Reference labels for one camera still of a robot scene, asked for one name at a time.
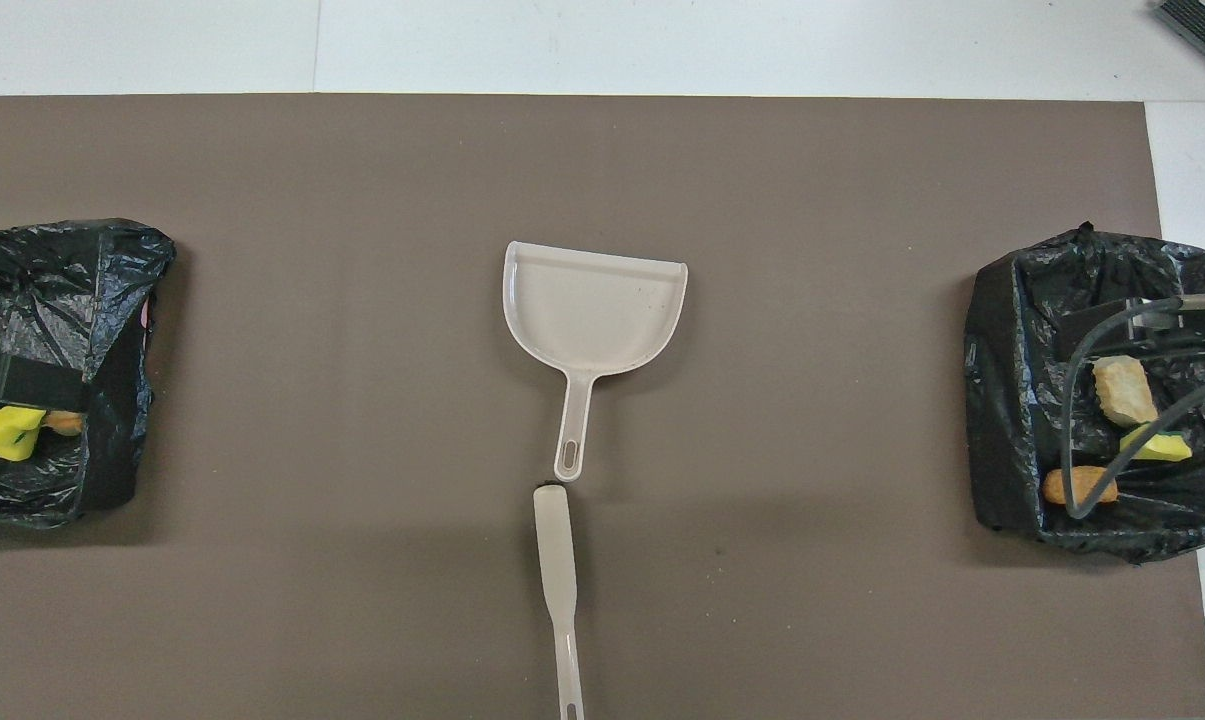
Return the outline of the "curved yellow sponge piece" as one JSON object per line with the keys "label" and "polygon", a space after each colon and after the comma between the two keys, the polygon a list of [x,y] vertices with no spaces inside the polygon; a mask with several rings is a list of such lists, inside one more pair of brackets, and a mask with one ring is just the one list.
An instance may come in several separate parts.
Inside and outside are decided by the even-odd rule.
{"label": "curved yellow sponge piece", "polygon": [[11,462],[30,460],[46,411],[39,407],[0,407],[0,459]]}

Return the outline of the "cream sponge chunk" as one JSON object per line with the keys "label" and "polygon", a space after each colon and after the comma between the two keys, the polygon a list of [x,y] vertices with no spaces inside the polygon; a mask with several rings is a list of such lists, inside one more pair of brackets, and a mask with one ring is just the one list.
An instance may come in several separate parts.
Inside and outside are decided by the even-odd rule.
{"label": "cream sponge chunk", "polygon": [[1159,415],[1150,378],[1138,358],[1099,358],[1092,365],[1097,400],[1103,414],[1118,427],[1141,427]]}

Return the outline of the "small yellow sponge wedge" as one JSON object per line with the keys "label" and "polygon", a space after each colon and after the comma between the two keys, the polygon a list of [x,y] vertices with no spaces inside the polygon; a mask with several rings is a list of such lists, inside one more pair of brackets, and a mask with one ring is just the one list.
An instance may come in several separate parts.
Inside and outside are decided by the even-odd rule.
{"label": "small yellow sponge wedge", "polygon": [[[1146,427],[1150,427],[1150,424],[1145,423],[1129,429],[1129,432],[1119,438],[1119,452],[1127,452],[1127,448],[1133,445]],[[1163,430],[1163,432],[1156,433],[1131,456],[1134,461],[1152,462],[1183,462],[1191,458],[1193,458],[1193,450],[1183,430]]]}

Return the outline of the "orange-brown sponge chunk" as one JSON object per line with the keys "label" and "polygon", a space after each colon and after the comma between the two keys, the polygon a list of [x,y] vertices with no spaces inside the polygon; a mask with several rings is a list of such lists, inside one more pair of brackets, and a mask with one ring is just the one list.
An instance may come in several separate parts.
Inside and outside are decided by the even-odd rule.
{"label": "orange-brown sponge chunk", "polygon": [[[1072,482],[1072,497],[1076,502],[1082,502],[1091,497],[1091,492],[1099,486],[1106,468],[1101,466],[1072,466],[1070,468],[1070,482]],[[1062,468],[1051,470],[1041,483],[1041,495],[1047,503],[1066,504],[1066,492],[1064,483],[1064,471]],[[1117,482],[1110,483],[1104,492],[1097,498],[1097,503],[1117,503],[1119,501],[1119,489]]]}

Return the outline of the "beige plastic dustpan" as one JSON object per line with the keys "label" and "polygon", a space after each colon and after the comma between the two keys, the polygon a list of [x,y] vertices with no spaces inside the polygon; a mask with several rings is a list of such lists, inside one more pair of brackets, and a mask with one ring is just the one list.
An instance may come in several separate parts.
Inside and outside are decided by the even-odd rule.
{"label": "beige plastic dustpan", "polygon": [[502,255],[502,318],[515,342],[564,378],[553,476],[583,473],[596,380],[640,368],[669,346],[689,266],[512,241]]}

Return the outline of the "beige hand brush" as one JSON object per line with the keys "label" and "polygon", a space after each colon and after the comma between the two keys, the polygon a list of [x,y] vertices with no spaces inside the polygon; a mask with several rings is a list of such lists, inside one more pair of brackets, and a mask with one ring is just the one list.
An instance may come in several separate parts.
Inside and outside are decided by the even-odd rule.
{"label": "beige hand brush", "polygon": [[560,720],[587,720],[575,630],[578,582],[566,489],[557,484],[539,486],[533,492],[533,506],[543,603],[549,614],[556,653],[558,716]]}

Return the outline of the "black bag-lined bin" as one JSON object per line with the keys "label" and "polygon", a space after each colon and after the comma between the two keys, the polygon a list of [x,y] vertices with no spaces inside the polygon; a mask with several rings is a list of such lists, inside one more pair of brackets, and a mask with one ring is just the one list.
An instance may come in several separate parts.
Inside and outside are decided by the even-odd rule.
{"label": "black bag-lined bin", "polygon": [[148,439],[151,303],[176,259],[157,228],[120,219],[0,231],[0,354],[80,370],[78,436],[43,430],[0,459],[0,527],[54,529],[135,496]]}
{"label": "black bag-lined bin", "polygon": [[1062,486],[1065,318],[1094,307],[1205,293],[1205,249],[1091,224],[1009,252],[974,278],[964,327],[966,445],[974,515],[994,530],[1128,562],[1172,559],[1205,547],[1205,402],[1172,425],[1191,445],[1178,462],[1134,461],[1111,501],[1069,517]]}

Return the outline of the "brown table mat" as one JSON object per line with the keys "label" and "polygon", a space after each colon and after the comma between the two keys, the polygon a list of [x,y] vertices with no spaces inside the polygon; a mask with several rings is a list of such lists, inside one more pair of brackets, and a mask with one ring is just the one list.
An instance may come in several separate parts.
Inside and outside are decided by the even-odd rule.
{"label": "brown table mat", "polygon": [[0,98],[0,228],[167,234],[136,498],[0,529],[0,720],[557,720],[525,241],[683,261],[571,484],[587,720],[1205,715],[1195,559],[991,532],[963,325],[1159,234],[1113,102]]}

